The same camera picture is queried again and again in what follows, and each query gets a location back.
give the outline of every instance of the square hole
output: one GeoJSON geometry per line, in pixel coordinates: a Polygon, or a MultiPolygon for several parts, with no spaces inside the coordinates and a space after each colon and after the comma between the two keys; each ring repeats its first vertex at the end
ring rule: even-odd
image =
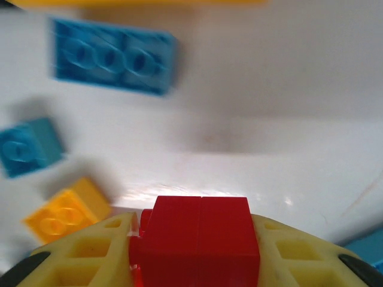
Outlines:
{"type": "Polygon", "coordinates": [[[334,271],[326,268],[291,268],[299,287],[347,287],[334,271]]]}
{"type": "Polygon", "coordinates": [[[117,228],[120,225],[121,225],[121,220],[120,219],[115,219],[115,220],[105,224],[105,228],[117,228]]]}
{"type": "Polygon", "coordinates": [[[105,257],[111,240],[104,237],[84,237],[80,239],[69,253],[71,258],[105,257]]]}
{"type": "Polygon", "coordinates": [[[98,271],[98,266],[58,267],[44,282],[45,287],[88,286],[98,271]]]}
{"type": "Polygon", "coordinates": [[[320,260],[314,249],[303,240],[282,240],[276,246],[283,259],[320,260]]]}

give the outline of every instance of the lego stud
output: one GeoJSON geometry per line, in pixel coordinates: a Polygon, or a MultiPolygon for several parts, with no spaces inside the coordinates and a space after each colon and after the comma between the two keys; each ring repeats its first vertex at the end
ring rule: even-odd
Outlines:
{"type": "Polygon", "coordinates": [[[67,40],[63,53],[69,62],[83,69],[92,69],[96,66],[95,49],[81,40],[67,40]]]}
{"type": "Polygon", "coordinates": [[[6,157],[13,161],[28,163],[35,158],[31,148],[22,142],[8,141],[2,146],[2,152],[6,157]]]}
{"type": "Polygon", "coordinates": [[[96,63],[111,73],[121,73],[124,70],[123,53],[112,47],[102,46],[97,50],[96,63]]]}
{"type": "Polygon", "coordinates": [[[66,226],[56,218],[44,218],[40,222],[40,229],[49,235],[61,235],[65,232],[66,226]]]}
{"type": "Polygon", "coordinates": [[[125,68],[140,77],[153,75],[156,70],[156,61],[151,54],[143,49],[132,48],[127,51],[125,68]]]}
{"type": "Polygon", "coordinates": [[[78,225],[84,219],[84,216],[81,214],[80,211],[70,207],[60,208],[56,212],[56,216],[59,221],[67,225],[78,225]]]}

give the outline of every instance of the yellow object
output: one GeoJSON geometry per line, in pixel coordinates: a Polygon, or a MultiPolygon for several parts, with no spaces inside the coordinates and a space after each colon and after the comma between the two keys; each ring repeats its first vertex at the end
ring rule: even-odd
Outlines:
{"type": "Polygon", "coordinates": [[[23,220],[43,243],[50,243],[105,219],[111,212],[106,198],[89,178],[56,194],[23,220]]]}
{"type": "Polygon", "coordinates": [[[47,6],[113,6],[121,4],[250,4],[264,3],[266,0],[11,0],[12,4],[21,7],[47,7],[47,6]]]}
{"type": "Polygon", "coordinates": [[[258,287],[366,287],[339,254],[351,251],[259,215],[252,215],[258,237],[258,287]]]}
{"type": "Polygon", "coordinates": [[[133,287],[128,235],[137,235],[135,212],[89,226],[33,251],[51,254],[17,287],[133,287]]]}

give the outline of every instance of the white surface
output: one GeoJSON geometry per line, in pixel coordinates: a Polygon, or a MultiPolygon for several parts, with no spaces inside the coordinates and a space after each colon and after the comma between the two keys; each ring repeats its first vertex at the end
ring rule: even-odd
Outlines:
{"type": "Polygon", "coordinates": [[[56,82],[45,16],[0,14],[0,123],[44,106],[70,152],[53,169],[0,182],[5,265],[20,256],[8,255],[18,240],[30,242],[19,220],[80,173],[117,206],[247,196],[253,213],[332,241],[381,222],[382,1],[143,9],[152,17],[103,15],[180,40],[166,99],[56,82]]]}

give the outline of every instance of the blue object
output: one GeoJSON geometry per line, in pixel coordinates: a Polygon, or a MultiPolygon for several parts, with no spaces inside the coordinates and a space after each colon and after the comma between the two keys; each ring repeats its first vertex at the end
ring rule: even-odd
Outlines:
{"type": "Polygon", "coordinates": [[[63,153],[48,118],[26,121],[0,133],[0,159],[10,178],[49,167],[63,153]]]}
{"type": "Polygon", "coordinates": [[[383,273],[383,228],[344,246],[383,273]]]}
{"type": "Polygon", "coordinates": [[[175,70],[177,41],[167,32],[53,20],[55,77],[164,95],[175,70]]]}

